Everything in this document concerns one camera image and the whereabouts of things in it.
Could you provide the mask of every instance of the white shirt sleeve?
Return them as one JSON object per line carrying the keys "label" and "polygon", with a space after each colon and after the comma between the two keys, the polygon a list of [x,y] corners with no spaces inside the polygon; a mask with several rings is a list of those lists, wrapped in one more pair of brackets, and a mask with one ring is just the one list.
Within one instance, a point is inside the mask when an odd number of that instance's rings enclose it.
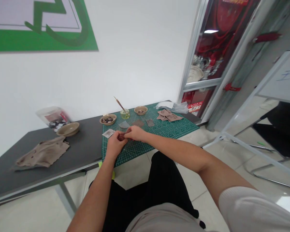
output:
{"label": "white shirt sleeve", "polygon": [[290,213],[251,188],[226,189],[219,209],[231,232],[290,231]]}

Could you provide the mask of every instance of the hand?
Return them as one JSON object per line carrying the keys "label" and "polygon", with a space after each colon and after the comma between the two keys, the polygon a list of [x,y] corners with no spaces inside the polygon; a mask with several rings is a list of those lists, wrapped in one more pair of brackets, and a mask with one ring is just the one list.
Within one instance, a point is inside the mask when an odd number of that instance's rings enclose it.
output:
{"label": "hand", "polygon": [[110,157],[110,158],[116,160],[116,158],[119,155],[119,153],[121,152],[122,148],[128,142],[127,139],[122,139],[124,134],[125,133],[122,131],[116,131],[109,138],[109,141],[107,142],[107,150],[106,150],[105,158]]}
{"label": "hand", "polygon": [[145,142],[147,132],[143,131],[140,127],[138,126],[131,126],[128,128],[127,132],[125,133],[124,137],[125,138],[130,138],[136,141],[142,141]]}

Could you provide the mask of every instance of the white paper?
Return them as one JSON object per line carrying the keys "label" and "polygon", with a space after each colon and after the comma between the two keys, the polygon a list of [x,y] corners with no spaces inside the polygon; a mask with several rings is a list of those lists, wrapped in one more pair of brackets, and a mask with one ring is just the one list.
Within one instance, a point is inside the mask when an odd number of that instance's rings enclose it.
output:
{"label": "white paper", "polygon": [[115,133],[114,130],[112,130],[112,129],[108,129],[108,130],[105,131],[102,135],[103,135],[104,137],[106,137],[106,138],[109,138],[109,137],[111,137],[114,133]]}
{"label": "white paper", "polygon": [[168,107],[168,108],[172,109],[173,108],[173,105],[174,105],[174,102],[171,102],[171,101],[163,101],[163,102],[158,103],[158,105],[156,106],[156,108],[158,108],[158,107]]}

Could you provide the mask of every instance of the plastic bag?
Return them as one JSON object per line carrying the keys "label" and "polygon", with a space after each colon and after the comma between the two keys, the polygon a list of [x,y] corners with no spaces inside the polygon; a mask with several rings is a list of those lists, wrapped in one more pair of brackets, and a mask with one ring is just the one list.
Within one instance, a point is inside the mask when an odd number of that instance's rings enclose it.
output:
{"label": "plastic bag", "polygon": [[175,103],[175,102],[171,102],[171,101],[161,101],[156,105],[156,110],[159,109],[168,109],[171,112],[175,112],[175,113],[188,113],[188,103],[182,102],[181,104]]}

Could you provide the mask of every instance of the small ceramic bowl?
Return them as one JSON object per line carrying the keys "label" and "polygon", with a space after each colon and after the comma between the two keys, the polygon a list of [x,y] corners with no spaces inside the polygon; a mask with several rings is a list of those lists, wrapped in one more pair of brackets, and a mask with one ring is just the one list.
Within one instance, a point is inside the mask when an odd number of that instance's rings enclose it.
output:
{"label": "small ceramic bowl", "polygon": [[57,135],[69,137],[75,135],[80,129],[80,124],[78,122],[72,122],[69,124],[64,125],[57,131]]}
{"label": "small ceramic bowl", "polygon": [[147,107],[146,106],[138,106],[134,108],[134,112],[136,112],[137,115],[144,115],[147,112]]}
{"label": "small ceramic bowl", "polygon": [[[109,122],[109,123],[103,123],[102,122],[103,119],[105,120],[105,119],[107,119],[109,117],[111,117],[113,119],[112,122]],[[116,118],[117,118],[117,116],[115,114],[107,114],[107,115],[103,116],[102,118],[100,118],[100,123],[102,123],[105,126],[110,126],[110,125],[113,125],[115,123]]]}

